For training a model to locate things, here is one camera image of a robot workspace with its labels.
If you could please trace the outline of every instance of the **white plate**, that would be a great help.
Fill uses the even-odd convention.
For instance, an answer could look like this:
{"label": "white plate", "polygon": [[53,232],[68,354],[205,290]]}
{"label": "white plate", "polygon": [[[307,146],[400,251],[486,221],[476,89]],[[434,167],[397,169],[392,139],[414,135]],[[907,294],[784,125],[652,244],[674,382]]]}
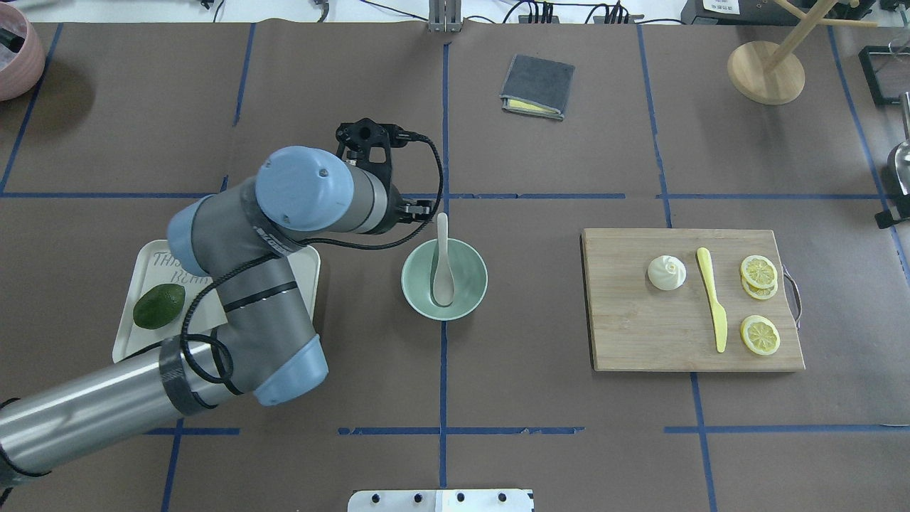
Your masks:
{"label": "white plate", "polygon": [[[288,263],[294,272],[303,303],[307,306],[309,319],[312,320],[313,305],[316,303],[316,287],[319,283],[319,253],[312,247],[305,247],[288,256]],[[133,306],[136,301],[153,287],[166,282],[182,284],[187,290],[187,300],[183,305],[183,312],[177,317],[177,320],[160,329],[148,330],[135,325],[133,323]],[[147,243],[136,257],[133,279],[129,283],[123,315],[120,317],[120,328],[117,329],[114,350],[111,352],[114,363],[150,344],[180,333],[180,323],[189,304],[196,294],[211,282],[212,279],[209,277],[196,277],[184,271],[180,267],[180,262],[171,255],[166,240]],[[199,303],[199,307],[193,313],[189,330],[192,333],[204,333],[227,321],[224,309],[221,308],[221,302],[218,300],[217,290],[214,290]]]}

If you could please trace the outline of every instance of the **white label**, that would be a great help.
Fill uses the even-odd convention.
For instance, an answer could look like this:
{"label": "white label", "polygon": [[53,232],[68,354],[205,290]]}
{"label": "white label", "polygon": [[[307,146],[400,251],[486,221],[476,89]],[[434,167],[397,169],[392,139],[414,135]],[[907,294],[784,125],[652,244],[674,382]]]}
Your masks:
{"label": "white label", "polygon": [[723,13],[725,15],[739,15],[739,0],[702,0],[705,10]]}

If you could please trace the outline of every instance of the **plastic knife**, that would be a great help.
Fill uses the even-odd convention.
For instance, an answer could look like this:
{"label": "plastic knife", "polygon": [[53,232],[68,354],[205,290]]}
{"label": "plastic knife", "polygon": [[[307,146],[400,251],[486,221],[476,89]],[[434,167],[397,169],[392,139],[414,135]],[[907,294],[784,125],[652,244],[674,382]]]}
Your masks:
{"label": "plastic knife", "polygon": [[702,271],[704,288],[708,292],[708,303],[711,305],[711,320],[714,323],[714,341],[717,343],[717,352],[722,353],[727,348],[727,311],[717,302],[717,289],[714,287],[714,267],[711,262],[711,253],[704,247],[699,247],[695,252],[698,259],[698,268]]}

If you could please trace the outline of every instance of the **gray cloth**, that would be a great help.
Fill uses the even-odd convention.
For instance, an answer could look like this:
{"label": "gray cloth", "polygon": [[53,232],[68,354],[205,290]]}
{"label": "gray cloth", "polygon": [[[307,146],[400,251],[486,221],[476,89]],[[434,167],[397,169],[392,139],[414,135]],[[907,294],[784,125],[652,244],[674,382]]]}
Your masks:
{"label": "gray cloth", "polygon": [[[509,66],[506,81],[502,84],[502,107],[511,112],[563,120],[574,72],[575,66],[570,64],[516,55]],[[547,108],[551,112],[516,107],[510,105],[510,99]]]}

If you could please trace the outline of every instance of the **white spoon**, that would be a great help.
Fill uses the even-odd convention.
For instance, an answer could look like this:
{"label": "white spoon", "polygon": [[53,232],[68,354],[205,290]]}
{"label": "white spoon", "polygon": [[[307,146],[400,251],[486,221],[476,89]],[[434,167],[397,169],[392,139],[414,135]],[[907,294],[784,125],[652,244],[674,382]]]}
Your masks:
{"label": "white spoon", "polygon": [[455,297],[455,281],[449,266],[449,216],[441,212],[436,216],[436,238],[439,244],[439,258],[433,273],[433,301],[440,306],[449,306]]}

